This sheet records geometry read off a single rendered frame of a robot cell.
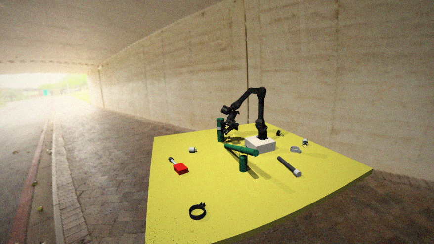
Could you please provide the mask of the black ring band with two small ears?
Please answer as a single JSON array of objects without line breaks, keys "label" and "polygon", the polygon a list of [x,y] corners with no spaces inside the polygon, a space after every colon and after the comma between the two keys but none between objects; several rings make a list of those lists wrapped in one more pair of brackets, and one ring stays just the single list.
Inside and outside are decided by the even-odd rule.
[{"label": "black ring band with two small ears", "polygon": [[[205,208],[204,208],[204,206],[205,206],[205,202],[202,204],[202,202],[200,202],[200,204],[197,204],[197,205],[193,205],[190,209],[189,209],[189,215],[190,215],[190,218],[192,218],[193,220],[200,220],[200,219],[202,219],[202,218],[204,218],[204,216],[205,216]],[[200,214],[200,215],[192,215],[192,214],[190,214],[193,210],[195,210],[195,209],[201,209],[201,210],[203,210],[204,212],[202,213],[202,214]]]}]

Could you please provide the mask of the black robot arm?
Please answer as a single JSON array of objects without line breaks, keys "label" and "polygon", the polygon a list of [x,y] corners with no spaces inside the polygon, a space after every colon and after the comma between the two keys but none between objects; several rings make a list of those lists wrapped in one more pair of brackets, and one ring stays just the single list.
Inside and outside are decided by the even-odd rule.
[{"label": "black robot arm", "polygon": [[[231,104],[230,107],[223,105],[221,112],[235,118],[237,114],[240,114],[239,111],[236,111],[242,105],[242,102],[245,101],[251,94],[257,94],[258,97],[258,119],[255,120],[255,126],[258,130],[258,139],[266,140],[267,138],[267,126],[265,125],[264,120],[264,98],[266,96],[266,89],[264,87],[259,88],[249,88],[237,101]],[[233,128],[238,128],[239,124],[233,119],[230,119],[228,124],[230,124]]]}]

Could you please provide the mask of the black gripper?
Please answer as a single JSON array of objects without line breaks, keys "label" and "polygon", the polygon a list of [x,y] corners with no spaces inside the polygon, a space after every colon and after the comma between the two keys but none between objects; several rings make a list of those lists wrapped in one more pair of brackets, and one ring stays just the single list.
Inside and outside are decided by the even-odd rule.
[{"label": "black gripper", "polygon": [[235,129],[236,131],[238,131],[238,128],[233,128],[233,127],[231,127],[231,126],[228,124],[228,122],[229,122],[230,119],[233,119],[233,121],[235,121],[235,118],[233,118],[233,117],[231,117],[231,116],[228,116],[228,117],[227,117],[227,120],[226,120],[225,122],[224,122],[223,120],[220,120],[220,119],[217,120],[217,122],[221,124],[221,134],[223,133],[223,131],[224,131],[226,125],[229,126],[229,127],[227,128],[228,132],[227,132],[225,135],[227,135],[227,134],[228,134],[230,131],[232,131],[233,129]]}]

